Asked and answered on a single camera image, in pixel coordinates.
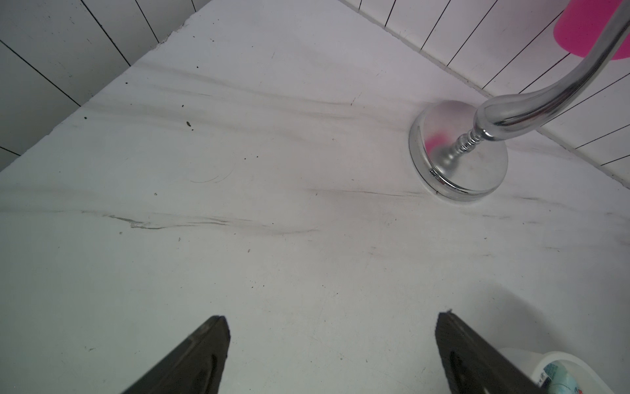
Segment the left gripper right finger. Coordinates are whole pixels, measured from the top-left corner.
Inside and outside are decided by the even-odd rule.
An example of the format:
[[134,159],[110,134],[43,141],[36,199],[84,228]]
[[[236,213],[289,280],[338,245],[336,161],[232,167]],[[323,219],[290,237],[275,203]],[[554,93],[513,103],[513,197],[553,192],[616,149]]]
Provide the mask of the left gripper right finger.
[[439,313],[435,338],[453,393],[544,392],[451,311]]

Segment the teal cartoon tissue pack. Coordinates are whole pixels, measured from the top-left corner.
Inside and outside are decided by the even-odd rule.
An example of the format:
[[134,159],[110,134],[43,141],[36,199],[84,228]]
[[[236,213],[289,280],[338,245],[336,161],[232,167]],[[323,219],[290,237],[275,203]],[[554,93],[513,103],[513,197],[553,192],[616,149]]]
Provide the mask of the teal cartoon tissue pack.
[[582,386],[560,363],[549,363],[539,375],[538,386],[547,394],[584,394]]

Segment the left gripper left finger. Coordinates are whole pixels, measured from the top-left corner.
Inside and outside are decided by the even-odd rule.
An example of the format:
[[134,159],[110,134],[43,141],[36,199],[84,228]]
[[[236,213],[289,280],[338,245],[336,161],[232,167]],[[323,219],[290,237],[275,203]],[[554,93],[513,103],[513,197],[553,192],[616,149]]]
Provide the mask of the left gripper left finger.
[[226,318],[212,316],[124,394],[217,393],[230,341]]

